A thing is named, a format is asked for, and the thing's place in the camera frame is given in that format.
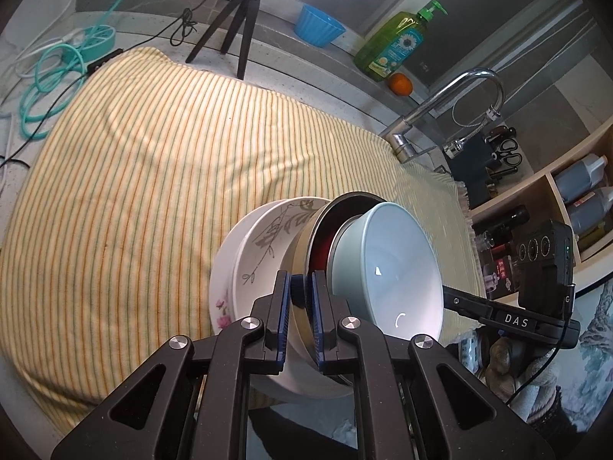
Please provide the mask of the pale green ceramic bowl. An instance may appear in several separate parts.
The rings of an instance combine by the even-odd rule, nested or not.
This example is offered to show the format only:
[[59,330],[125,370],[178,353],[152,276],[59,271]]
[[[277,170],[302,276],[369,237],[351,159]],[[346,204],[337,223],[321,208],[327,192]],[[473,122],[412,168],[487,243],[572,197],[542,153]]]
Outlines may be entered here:
[[348,220],[334,236],[326,266],[330,294],[352,316],[384,334],[439,338],[444,322],[441,271],[432,246],[406,209],[382,202]]

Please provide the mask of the floral plate pink flowers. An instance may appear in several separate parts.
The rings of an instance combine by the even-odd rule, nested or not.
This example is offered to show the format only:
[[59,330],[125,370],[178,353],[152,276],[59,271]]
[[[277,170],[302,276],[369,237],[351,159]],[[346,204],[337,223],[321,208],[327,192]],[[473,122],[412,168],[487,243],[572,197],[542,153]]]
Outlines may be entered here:
[[[274,204],[283,200],[261,205],[246,214],[231,228],[222,241],[213,260],[209,284],[209,314],[215,334],[219,334],[223,328],[236,321],[233,319],[231,302],[229,302],[229,281],[241,242],[257,219]],[[348,385],[322,375],[296,351],[290,337],[292,325],[293,320],[289,324],[283,372],[272,376],[255,376],[251,378],[251,386],[268,397],[290,403],[344,398],[351,394],[351,388]]]

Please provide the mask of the large stainless steel bowl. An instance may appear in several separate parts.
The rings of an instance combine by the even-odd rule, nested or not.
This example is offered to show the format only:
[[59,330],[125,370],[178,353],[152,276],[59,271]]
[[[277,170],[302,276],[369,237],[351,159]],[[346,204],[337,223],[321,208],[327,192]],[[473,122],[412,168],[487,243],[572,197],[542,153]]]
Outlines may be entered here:
[[280,266],[281,270],[287,271],[292,276],[293,281],[293,287],[291,287],[293,325],[290,329],[292,344],[315,369],[317,369],[316,344],[311,327],[311,289],[314,271],[308,275],[305,269],[307,269],[308,241],[310,241],[313,228],[323,209],[331,202],[308,220],[303,230],[291,243],[283,258],[282,266]]

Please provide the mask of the red steel bowl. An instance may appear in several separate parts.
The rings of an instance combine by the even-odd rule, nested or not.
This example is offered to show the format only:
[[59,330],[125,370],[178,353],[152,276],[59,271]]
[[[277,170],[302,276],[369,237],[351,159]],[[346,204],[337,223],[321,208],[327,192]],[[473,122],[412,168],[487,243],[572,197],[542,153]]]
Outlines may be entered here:
[[352,218],[364,215],[384,199],[368,192],[350,192],[335,198],[318,217],[308,241],[306,274],[325,270],[334,236]]

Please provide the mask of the white plate grey leaf pattern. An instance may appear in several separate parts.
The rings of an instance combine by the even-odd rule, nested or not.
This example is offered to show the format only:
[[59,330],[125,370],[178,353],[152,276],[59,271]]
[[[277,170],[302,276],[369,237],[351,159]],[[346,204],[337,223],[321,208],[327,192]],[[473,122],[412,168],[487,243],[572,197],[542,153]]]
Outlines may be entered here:
[[257,219],[241,242],[229,281],[233,319],[251,313],[257,298],[272,292],[291,243],[329,199],[295,197],[277,202]]

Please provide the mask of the chrome kitchen faucet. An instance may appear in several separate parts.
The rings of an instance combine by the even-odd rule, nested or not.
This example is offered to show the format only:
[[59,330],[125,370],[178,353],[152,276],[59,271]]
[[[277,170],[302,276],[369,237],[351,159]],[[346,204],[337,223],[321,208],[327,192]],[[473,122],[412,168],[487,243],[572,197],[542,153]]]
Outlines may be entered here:
[[415,128],[416,123],[423,117],[426,117],[427,114],[432,112],[441,114],[447,110],[454,110],[457,102],[460,100],[460,94],[465,92],[472,83],[479,81],[492,82],[496,88],[496,98],[492,105],[487,107],[482,114],[470,123],[459,123],[460,131],[453,137],[449,137],[442,145],[438,145],[447,159],[454,159],[464,150],[469,141],[487,125],[501,117],[506,94],[503,80],[495,71],[476,67],[476,69],[470,69],[461,73],[438,92],[417,105],[414,110],[400,115],[394,123],[391,123],[379,133],[379,137],[388,142],[393,155],[401,164],[431,152],[432,148],[426,148],[421,152],[417,152],[406,134]]

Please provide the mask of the dark sauce bottle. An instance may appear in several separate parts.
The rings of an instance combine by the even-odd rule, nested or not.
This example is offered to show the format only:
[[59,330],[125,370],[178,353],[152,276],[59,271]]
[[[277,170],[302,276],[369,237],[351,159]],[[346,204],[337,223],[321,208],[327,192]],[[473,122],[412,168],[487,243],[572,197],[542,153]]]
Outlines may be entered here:
[[588,154],[554,177],[563,202],[569,204],[594,188],[605,175],[606,156]]
[[602,221],[612,208],[611,187],[590,191],[567,208],[572,230],[582,236]]

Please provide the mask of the wooden shelf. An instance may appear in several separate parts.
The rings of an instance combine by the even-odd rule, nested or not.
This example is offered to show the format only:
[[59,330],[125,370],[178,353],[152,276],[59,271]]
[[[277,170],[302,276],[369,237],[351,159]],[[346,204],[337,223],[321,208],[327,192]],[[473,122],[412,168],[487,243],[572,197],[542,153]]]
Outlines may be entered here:
[[[524,205],[533,222],[545,219],[563,221],[567,225],[570,219],[566,205],[559,193],[554,177],[575,161],[588,154],[606,156],[608,164],[603,184],[612,184],[612,117],[609,117],[588,137],[574,148],[560,156],[554,162],[537,171],[533,176],[523,180],[489,202],[470,210],[473,224],[491,220],[508,210]],[[612,233],[594,244],[590,249],[581,251],[576,238],[572,239],[575,257],[574,282],[578,296],[585,295],[606,281],[612,274]]]

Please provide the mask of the gloved right hand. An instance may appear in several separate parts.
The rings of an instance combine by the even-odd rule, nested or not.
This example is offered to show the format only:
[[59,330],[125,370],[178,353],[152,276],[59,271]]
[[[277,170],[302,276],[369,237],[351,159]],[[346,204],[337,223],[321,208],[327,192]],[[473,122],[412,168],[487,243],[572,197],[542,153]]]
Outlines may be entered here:
[[518,342],[501,337],[489,349],[482,381],[525,422],[535,422],[553,406],[559,370],[551,362],[553,350],[534,358]]

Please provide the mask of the black scissors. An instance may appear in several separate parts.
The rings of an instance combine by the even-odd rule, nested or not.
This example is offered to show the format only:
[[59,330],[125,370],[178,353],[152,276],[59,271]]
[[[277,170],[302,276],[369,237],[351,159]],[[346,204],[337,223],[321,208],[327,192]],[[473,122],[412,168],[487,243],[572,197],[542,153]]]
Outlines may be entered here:
[[507,138],[500,142],[493,151],[493,168],[518,168],[523,162],[523,156],[518,152],[518,142],[515,138]]

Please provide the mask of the yellow striped cloth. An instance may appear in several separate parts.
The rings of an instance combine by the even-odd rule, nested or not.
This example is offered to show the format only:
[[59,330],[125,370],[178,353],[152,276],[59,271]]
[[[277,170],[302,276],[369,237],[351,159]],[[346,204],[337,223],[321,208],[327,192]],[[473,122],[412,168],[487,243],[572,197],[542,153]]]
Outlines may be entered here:
[[1,245],[1,353],[67,434],[163,342],[211,334],[226,234],[266,202],[365,191],[416,217],[444,283],[482,294],[464,187],[376,134],[153,48],[63,111]]

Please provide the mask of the green dish soap bottle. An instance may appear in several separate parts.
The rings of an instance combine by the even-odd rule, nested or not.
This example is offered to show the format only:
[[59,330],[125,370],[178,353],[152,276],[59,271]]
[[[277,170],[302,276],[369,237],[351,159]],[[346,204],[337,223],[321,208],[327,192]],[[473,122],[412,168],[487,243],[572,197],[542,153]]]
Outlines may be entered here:
[[432,0],[417,13],[400,11],[391,17],[355,54],[355,67],[376,82],[387,80],[422,45],[436,12],[448,14],[438,0]]

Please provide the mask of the blue fluted bowl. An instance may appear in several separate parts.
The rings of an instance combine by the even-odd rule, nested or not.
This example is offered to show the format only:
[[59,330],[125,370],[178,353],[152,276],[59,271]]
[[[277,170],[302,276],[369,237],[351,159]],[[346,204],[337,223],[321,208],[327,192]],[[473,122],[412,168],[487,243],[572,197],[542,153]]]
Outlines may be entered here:
[[323,48],[339,38],[346,28],[335,18],[312,5],[302,6],[294,32],[304,42]]

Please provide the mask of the black tripod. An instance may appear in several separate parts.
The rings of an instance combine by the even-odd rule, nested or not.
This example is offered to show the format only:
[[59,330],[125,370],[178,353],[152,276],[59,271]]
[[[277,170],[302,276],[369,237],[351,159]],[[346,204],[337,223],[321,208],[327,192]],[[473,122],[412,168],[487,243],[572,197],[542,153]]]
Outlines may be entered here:
[[254,28],[256,27],[258,13],[260,10],[261,0],[231,0],[217,15],[212,24],[208,27],[204,35],[198,40],[197,44],[192,48],[191,52],[186,58],[186,63],[193,63],[193,60],[197,58],[197,54],[204,48],[210,38],[214,35],[214,32],[218,30],[221,24],[229,17],[233,10],[235,10],[232,22],[229,24],[228,31],[226,31],[225,39],[222,42],[219,53],[225,55],[229,52],[234,39],[236,38],[238,31],[243,30],[238,67],[236,77],[239,80],[243,80],[246,72],[249,49],[251,48],[251,40],[254,35]]

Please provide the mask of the teal round power strip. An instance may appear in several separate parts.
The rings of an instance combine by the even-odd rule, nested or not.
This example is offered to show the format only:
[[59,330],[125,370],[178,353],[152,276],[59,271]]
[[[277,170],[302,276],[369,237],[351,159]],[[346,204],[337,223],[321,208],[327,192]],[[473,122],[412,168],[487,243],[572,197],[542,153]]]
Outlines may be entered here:
[[79,51],[85,62],[92,62],[113,51],[115,28],[109,25],[90,26],[83,30],[84,38]]

